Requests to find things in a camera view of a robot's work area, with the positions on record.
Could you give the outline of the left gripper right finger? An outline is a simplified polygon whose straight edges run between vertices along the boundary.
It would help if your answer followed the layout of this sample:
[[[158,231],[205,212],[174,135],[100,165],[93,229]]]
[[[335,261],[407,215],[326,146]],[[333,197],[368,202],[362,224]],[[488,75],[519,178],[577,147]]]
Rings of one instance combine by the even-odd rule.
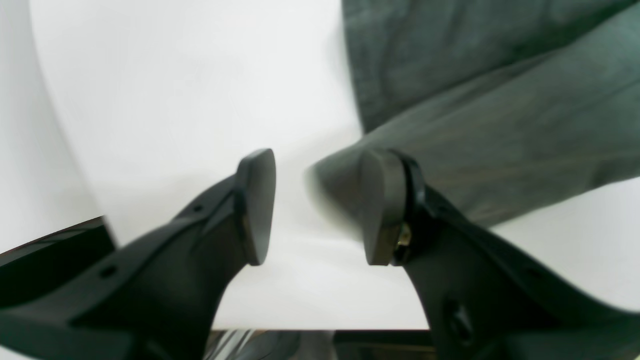
[[[370,265],[402,267],[441,360],[635,360],[639,314],[579,290],[469,221],[416,160],[368,150],[359,160]]]

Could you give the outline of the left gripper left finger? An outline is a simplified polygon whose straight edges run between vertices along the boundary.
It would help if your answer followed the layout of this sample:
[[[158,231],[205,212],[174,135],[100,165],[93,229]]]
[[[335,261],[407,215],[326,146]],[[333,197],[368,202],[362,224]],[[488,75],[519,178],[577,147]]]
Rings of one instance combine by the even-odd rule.
[[[200,360],[226,287],[268,253],[269,148],[45,296],[1,312],[1,344],[40,360]]]

